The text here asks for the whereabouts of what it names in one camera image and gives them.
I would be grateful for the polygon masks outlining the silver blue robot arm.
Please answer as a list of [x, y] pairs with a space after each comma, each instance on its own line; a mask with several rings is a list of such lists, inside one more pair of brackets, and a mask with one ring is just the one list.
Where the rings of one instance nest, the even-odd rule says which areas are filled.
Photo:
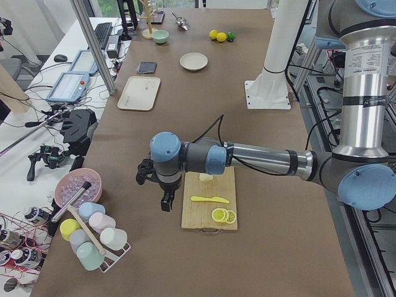
[[383, 207], [395, 196], [395, 174], [381, 145], [394, 40], [394, 1], [320, 1], [318, 47], [346, 48], [342, 127], [331, 152], [276, 150], [203, 137], [182, 142], [161, 132], [150, 141], [150, 157], [139, 165], [137, 183], [159, 184], [161, 208], [170, 211], [183, 173], [222, 174], [229, 166], [245, 166], [272, 176], [299, 176], [356, 209]]

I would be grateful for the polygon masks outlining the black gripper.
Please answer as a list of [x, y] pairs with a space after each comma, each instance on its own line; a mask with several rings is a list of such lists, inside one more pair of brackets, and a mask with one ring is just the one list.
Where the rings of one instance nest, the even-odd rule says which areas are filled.
[[[153, 160], [145, 158], [137, 167], [136, 182], [143, 185], [146, 180], [158, 183], [158, 177], [153, 165]], [[161, 210], [170, 212], [173, 208], [173, 192], [164, 192], [161, 199]]]

